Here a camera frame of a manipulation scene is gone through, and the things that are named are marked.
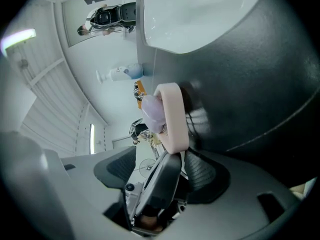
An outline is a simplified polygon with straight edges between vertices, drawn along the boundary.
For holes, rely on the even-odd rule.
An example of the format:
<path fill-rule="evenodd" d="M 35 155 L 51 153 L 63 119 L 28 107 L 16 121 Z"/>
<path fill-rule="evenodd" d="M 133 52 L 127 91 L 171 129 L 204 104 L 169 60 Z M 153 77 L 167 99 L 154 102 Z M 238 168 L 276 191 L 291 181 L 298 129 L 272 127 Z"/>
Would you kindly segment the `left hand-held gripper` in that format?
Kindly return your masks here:
<path fill-rule="evenodd" d="M 180 153 L 164 152 L 148 179 L 125 186 L 125 201 L 131 222 L 173 222 L 187 205 L 188 181 L 179 180 Z"/>

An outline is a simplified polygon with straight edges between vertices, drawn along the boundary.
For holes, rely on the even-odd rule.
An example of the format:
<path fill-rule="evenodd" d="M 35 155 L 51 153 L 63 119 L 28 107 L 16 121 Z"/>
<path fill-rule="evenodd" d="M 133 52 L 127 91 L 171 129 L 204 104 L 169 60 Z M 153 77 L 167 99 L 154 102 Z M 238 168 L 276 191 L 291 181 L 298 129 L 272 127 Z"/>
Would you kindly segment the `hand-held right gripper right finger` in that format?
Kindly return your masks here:
<path fill-rule="evenodd" d="M 261 167 L 204 150 L 200 155 L 226 167 L 230 185 L 211 203 L 188 204 L 177 221 L 160 233 L 161 240 L 268 240 L 299 207 L 300 200 Z M 273 195 L 284 209 L 273 222 L 259 202 L 261 194 Z"/>

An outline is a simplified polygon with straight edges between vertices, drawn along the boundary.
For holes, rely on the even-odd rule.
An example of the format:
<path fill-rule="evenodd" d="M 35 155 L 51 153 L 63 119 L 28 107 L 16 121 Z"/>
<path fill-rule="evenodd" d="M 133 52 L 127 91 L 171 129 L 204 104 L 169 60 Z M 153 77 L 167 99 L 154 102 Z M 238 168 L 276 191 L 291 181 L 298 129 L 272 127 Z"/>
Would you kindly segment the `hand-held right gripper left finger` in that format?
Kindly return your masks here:
<path fill-rule="evenodd" d="M 136 148 L 61 158 L 71 195 L 68 214 L 76 240 L 135 240 L 125 186 L 136 166 Z"/>

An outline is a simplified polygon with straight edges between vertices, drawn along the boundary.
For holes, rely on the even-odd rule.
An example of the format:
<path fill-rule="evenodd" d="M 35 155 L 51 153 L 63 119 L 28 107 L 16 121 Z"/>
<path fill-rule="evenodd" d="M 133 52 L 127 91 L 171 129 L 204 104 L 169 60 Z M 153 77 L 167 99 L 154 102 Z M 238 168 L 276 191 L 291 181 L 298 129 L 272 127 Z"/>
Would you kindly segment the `person's left hand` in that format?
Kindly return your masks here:
<path fill-rule="evenodd" d="M 158 222 L 158 216 L 150 216 L 146 214 L 141 214 L 139 216 L 138 226 L 142 229 L 154 232 L 161 232 L 164 228 Z"/>

